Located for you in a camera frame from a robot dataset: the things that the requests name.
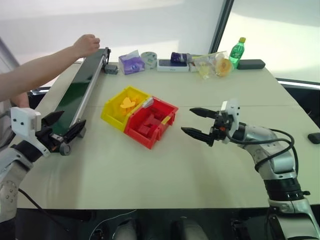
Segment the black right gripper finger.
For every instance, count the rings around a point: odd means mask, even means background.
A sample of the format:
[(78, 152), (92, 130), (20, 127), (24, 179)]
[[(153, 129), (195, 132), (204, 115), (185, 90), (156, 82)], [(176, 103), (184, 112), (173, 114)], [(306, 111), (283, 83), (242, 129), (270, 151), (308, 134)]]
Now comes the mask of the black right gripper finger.
[(190, 137), (206, 143), (209, 147), (212, 147), (215, 141), (214, 128), (211, 127), (209, 134), (203, 133), (201, 130), (192, 127), (181, 127), (181, 130)]
[(216, 119), (219, 115), (219, 111), (213, 111), (203, 107), (193, 107), (189, 109), (192, 113), (196, 114), (197, 116), (203, 118), (210, 118)]

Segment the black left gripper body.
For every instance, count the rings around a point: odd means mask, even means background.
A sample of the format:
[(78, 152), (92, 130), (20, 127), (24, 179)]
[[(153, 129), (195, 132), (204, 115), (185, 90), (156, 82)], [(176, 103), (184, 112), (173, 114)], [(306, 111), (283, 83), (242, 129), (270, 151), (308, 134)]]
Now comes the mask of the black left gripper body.
[(42, 125), (41, 130), (37, 131), (35, 136), (49, 152), (64, 151), (67, 146), (65, 139), (55, 134), (50, 126)]

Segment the person's bare hand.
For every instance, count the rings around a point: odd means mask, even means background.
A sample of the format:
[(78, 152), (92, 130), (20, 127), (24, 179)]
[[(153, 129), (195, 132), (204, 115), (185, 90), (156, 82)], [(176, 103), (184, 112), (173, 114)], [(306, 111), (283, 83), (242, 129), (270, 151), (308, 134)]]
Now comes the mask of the person's bare hand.
[(100, 48), (100, 38), (93, 34), (84, 34), (72, 46), (75, 57), (84, 58), (96, 53)]

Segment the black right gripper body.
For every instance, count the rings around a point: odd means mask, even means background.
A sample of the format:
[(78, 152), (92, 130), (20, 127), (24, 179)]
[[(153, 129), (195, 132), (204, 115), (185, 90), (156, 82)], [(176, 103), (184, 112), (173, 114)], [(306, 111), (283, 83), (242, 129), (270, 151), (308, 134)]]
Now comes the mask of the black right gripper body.
[(227, 137), (226, 131), (230, 130), (231, 128), (231, 117), (226, 115), (225, 113), (221, 113), (220, 111), (212, 111), (209, 117), (214, 120), (213, 126), (209, 131), (209, 143), (213, 144), (214, 141), (228, 141), (229, 138)]

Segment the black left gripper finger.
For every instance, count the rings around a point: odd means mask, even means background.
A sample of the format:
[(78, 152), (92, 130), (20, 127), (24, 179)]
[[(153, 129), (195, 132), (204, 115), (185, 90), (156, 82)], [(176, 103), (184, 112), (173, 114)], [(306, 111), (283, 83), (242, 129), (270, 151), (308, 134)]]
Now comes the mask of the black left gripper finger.
[(43, 126), (49, 127), (55, 124), (60, 117), (64, 114), (64, 111), (54, 111), (47, 114), (45, 117), (42, 118), (41, 124)]
[(64, 142), (69, 144), (76, 137), (83, 138), (86, 133), (86, 120), (81, 120), (73, 124), (69, 130), (63, 135)]

